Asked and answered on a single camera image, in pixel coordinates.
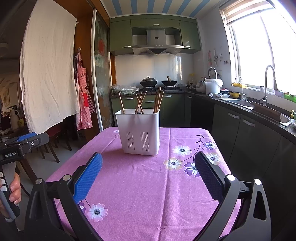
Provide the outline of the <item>person's left hand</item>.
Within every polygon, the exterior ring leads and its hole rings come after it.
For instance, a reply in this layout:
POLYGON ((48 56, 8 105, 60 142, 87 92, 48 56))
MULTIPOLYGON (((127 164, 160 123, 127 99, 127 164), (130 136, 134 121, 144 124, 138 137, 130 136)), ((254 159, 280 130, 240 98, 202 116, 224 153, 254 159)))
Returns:
MULTIPOLYGON (((10 202, 14 203, 15 205, 18 205, 22 199, 22 195, 21 195, 21 185, 20 185, 20 177, 17 173, 15 173, 14 175, 14 179, 11 182, 10 185, 10 190, 11 190, 11 194, 10 194, 10 202)), ((5 218, 10 218, 9 213, 7 212, 5 206, 3 205, 2 201, 1 201, 1 214, 5 217, 5 218)))

